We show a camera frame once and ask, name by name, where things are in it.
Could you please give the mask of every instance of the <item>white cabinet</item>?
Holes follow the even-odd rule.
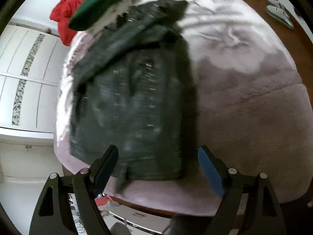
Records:
[[[53,132],[68,50],[53,35],[6,27],[0,37],[0,127]]]

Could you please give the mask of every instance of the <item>decorative strip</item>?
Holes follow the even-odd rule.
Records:
[[[30,71],[30,67],[32,66],[32,63],[34,62],[35,55],[37,54],[37,51],[38,51],[44,37],[45,37],[44,34],[39,34],[37,39],[35,40],[32,48],[29,51],[29,54],[26,58],[26,61],[24,63],[24,66],[23,66],[23,69],[21,72],[22,76],[26,76],[26,77],[28,76],[28,73]],[[27,80],[19,80],[19,82],[18,82],[18,87],[16,89],[13,111],[12,111],[12,124],[13,125],[19,125],[20,124],[22,100],[23,100],[26,82],[27,82]]]

